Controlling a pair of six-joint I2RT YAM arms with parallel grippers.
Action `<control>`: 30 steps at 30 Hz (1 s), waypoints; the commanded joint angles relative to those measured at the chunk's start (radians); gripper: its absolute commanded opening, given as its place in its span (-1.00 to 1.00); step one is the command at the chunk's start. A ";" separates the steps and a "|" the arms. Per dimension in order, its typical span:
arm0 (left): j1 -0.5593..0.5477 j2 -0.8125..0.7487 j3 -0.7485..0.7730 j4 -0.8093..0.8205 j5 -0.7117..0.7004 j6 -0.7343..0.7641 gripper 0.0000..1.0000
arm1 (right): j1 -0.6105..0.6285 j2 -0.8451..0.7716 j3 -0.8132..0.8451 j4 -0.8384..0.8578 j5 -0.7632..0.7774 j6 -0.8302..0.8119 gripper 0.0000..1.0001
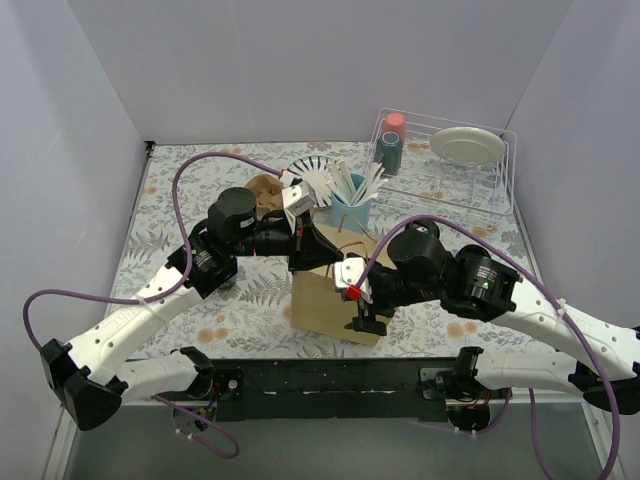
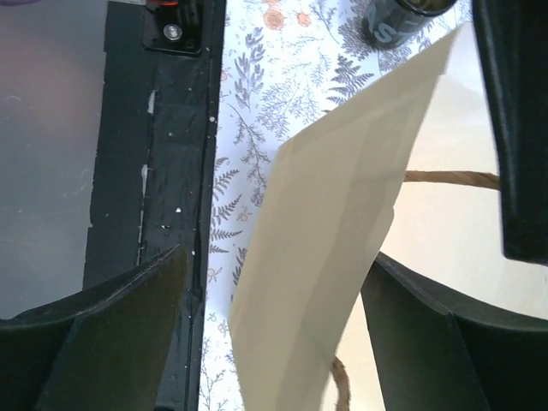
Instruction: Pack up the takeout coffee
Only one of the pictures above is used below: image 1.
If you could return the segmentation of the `brown paper bag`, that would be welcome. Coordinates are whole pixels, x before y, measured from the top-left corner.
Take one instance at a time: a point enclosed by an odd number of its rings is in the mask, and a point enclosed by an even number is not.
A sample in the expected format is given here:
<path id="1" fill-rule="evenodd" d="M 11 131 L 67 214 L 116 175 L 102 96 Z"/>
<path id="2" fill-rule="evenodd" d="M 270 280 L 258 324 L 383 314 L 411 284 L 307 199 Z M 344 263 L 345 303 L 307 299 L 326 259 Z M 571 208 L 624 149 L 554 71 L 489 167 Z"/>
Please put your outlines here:
<path id="1" fill-rule="evenodd" d="M 359 226 L 356 231 L 319 224 L 318 230 L 344 254 L 355 253 L 363 257 L 375 250 L 379 239 L 365 233 Z M 291 325 L 295 328 L 319 333 L 335 339 L 347 340 L 369 347 L 381 339 L 370 333 L 346 329 L 357 314 L 354 302 L 343 302 L 334 291 L 331 268 L 323 266 L 311 271 L 299 271 L 293 275 L 291 290 Z"/>

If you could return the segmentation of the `black coffee cup lid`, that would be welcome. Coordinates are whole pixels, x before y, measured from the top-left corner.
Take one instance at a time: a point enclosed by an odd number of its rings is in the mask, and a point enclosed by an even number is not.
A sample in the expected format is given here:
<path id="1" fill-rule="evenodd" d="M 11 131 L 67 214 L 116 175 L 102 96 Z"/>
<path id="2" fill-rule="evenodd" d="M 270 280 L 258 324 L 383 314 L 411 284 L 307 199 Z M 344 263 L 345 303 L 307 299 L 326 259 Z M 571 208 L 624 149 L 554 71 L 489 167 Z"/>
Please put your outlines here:
<path id="1" fill-rule="evenodd" d="M 420 233 L 440 238 L 440 228 L 436 222 L 430 219 L 420 218 L 412 221 L 406 227 L 406 230 L 414 229 Z"/>

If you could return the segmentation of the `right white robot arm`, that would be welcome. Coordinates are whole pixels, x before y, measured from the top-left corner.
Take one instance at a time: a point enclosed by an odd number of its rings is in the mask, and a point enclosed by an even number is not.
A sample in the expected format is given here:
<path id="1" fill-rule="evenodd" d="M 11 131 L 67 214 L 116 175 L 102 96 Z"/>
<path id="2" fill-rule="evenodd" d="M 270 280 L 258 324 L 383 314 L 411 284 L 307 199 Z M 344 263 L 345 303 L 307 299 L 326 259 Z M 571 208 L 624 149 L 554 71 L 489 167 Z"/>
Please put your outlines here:
<path id="1" fill-rule="evenodd" d="M 552 347 L 547 355 L 460 350 L 452 369 L 427 379 L 447 398 L 462 400 L 510 387 L 552 390 L 623 415 L 639 411 L 639 332 L 595 319 L 571 306 L 555 308 L 516 270 L 480 246 L 447 251 L 436 233 L 409 228 L 388 244 L 391 267 L 366 266 L 350 254 L 336 263 L 334 285 L 358 304 L 354 331 L 383 336 L 380 316 L 400 306 L 439 301 L 455 316 L 490 322 Z"/>

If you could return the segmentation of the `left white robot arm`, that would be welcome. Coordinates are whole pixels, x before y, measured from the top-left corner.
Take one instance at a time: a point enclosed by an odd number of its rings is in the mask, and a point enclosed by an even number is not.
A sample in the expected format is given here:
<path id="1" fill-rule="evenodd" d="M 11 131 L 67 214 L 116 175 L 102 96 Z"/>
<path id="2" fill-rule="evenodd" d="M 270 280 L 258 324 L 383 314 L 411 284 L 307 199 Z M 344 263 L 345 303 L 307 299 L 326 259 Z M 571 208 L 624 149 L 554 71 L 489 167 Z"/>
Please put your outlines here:
<path id="1" fill-rule="evenodd" d="M 223 191 L 132 305 L 66 343 L 52 339 L 41 347 L 47 382 L 80 430 L 102 425 L 131 400 L 167 392 L 193 400 L 210 395 L 215 367 L 195 347 L 147 360 L 131 356 L 176 316 L 230 282 L 238 258 L 282 256 L 292 272 L 342 260 L 313 223 L 310 185 L 302 181 L 281 196 L 282 210 L 259 217 L 249 189 Z"/>

